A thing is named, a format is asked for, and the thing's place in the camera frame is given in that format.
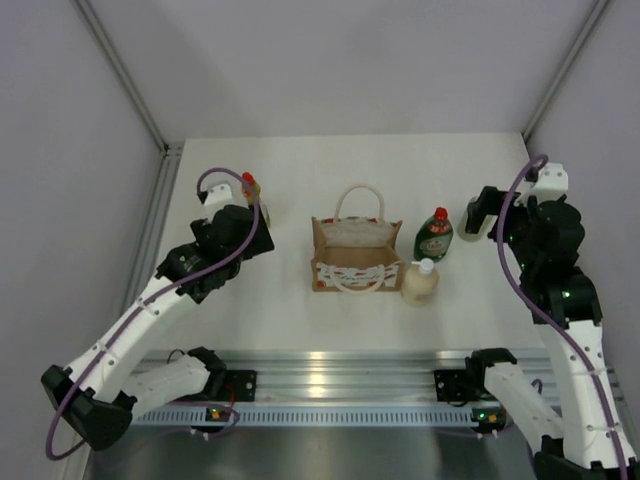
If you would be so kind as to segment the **jute watermelon canvas bag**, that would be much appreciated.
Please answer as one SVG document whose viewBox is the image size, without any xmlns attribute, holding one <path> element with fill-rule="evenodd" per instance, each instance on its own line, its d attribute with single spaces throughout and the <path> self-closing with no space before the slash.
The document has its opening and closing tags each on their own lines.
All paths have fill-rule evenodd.
<svg viewBox="0 0 640 480">
<path fill-rule="evenodd" d="M 346 197 L 357 189 L 375 195 L 375 216 L 341 214 Z M 396 240 L 402 222 L 385 219 L 385 201 L 378 189 L 363 183 L 348 187 L 339 197 L 334 214 L 323 219 L 313 217 L 311 225 L 313 291 L 366 295 L 400 289 L 404 262 L 396 252 Z"/>
</svg>

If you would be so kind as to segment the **pale green white-capped bottle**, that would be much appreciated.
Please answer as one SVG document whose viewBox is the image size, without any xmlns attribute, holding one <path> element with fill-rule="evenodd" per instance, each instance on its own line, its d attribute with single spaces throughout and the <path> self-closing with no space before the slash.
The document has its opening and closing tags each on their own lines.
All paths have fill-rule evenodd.
<svg viewBox="0 0 640 480">
<path fill-rule="evenodd" d="M 465 242 L 473 243 L 484 238 L 494 221 L 494 215 L 488 214 L 479 222 L 479 214 L 476 212 L 478 200 L 478 196 L 469 200 L 456 230 L 460 239 Z"/>
</svg>

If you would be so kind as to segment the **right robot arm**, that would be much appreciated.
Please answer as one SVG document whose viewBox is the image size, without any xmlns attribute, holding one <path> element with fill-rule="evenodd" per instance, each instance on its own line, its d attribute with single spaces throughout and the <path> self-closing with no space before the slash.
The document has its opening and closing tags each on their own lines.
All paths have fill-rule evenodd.
<svg viewBox="0 0 640 480">
<path fill-rule="evenodd" d="M 496 223 L 489 237 L 506 266 L 513 253 L 520 275 L 504 269 L 530 310 L 551 361 L 560 396 L 554 410 L 526 380 L 505 348 L 475 350 L 466 359 L 465 384 L 492 396 L 527 441 L 539 479 L 636 479 L 639 457 L 615 406 L 604 360 L 603 314 L 591 279 L 577 265 L 585 237 L 579 211 L 564 193 L 549 199 L 486 186 L 467 206 L 465 230 Z"/>
</svg>

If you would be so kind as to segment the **cream pump lotion bottle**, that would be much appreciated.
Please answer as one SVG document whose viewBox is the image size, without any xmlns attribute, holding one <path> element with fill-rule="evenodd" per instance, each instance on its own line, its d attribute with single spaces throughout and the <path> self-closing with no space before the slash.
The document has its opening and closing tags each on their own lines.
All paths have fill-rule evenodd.
<svg viewBox="0 0 640 480">
<path fill-rule="evenodd" d="M 401 285 L 404 302 L 413 307 L 426 305 L 439 283 L 435 262 L 429 258 L 413 261 Z"/>
</svg>

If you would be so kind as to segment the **yellow dish soap bottle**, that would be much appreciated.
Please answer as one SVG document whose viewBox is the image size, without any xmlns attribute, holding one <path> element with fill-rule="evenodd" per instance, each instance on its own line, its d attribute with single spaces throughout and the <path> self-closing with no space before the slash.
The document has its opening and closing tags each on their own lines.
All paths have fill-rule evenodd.
<svg viewBox="0 0 640 480">
<path fill-rule="evenodd" d="M 247 206 L 250 210 L 260 210 L 261 217 L 264 219 L 268 227 L 271 226 L 271 218 L 269 210 L 261 197 L 261 186 L 256 181 L 255 177 L 250 172 L 243 172 L 242 178 L 244 182 L 249 186 L 241 187 L 242 194 L 246 200 Z"/>
</svg>

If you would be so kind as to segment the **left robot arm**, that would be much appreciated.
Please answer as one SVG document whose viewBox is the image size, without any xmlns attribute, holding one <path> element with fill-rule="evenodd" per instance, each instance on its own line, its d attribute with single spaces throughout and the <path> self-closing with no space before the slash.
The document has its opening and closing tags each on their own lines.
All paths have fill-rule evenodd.
<svg viewBox="0 0 640 480">
<path fill-rule="evenodd" d="M 138 299 L 83 355 L 50 366 L 41 383 L 56 410 L 94 451 L 114 445 L 131 422 L 174 400 L 213 400 L 225 363 L 205 347 L 141 375 L 133 371 L 178 320 L 235 278 L 249 259 L 274 250 L 262 213 L 226 205 L 191 223 L 191 243 L 169 251 Z"/>
</svg>

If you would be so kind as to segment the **green dish soap bottle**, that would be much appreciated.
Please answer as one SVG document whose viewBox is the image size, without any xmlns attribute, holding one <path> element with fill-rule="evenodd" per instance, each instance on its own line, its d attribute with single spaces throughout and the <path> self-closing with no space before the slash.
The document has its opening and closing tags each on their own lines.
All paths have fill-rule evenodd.
<svg viewBox="0 0 640 480">
<path fill-rule="evenodd" d="M 441 260 L 447 254 L 453 238 L 453 226 L 449 220 L 446 208 L 438 207 L 428 218 L 416 234 L 413 258 L 420 261 L 425 258 L 434 262 Z"/>
</svg>

